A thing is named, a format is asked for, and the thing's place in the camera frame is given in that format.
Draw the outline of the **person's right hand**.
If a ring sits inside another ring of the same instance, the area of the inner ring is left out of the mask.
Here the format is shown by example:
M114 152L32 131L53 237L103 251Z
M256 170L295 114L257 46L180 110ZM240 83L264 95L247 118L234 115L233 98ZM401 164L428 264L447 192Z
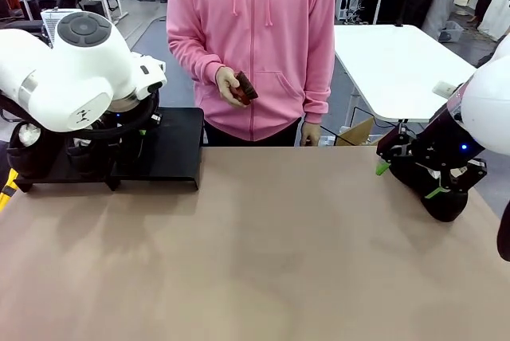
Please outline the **person's right hand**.
M246 108L241 101L237 100L231 92L231 88L238 88L240 86L234 71L230 67L220 67L215 75L216 85L222 99L229 105L235 108Z

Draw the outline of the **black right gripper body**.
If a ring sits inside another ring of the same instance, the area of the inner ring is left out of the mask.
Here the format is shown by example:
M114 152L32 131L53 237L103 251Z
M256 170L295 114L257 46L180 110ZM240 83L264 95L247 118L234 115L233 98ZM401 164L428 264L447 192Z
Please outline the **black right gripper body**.
M463 124L461 102L466 88L466 84L458 86L417 134L414 141L417 164L435 171L462 168L484 150Z

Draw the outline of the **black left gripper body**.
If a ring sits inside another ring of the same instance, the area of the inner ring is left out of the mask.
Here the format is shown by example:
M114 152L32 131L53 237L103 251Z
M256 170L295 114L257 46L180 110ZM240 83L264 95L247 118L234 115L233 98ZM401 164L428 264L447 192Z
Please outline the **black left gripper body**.
M116 128L139 120L150 107L150 101L141 101L133 109L125 112L106 111L106 128Z

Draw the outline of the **person's left hand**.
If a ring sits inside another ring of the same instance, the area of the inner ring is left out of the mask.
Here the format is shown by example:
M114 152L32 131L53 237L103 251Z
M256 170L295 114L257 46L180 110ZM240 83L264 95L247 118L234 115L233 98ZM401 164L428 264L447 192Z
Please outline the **person's left hand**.
M304 121L301 126L301 147L317 147L321 137L321 126L318 123Z

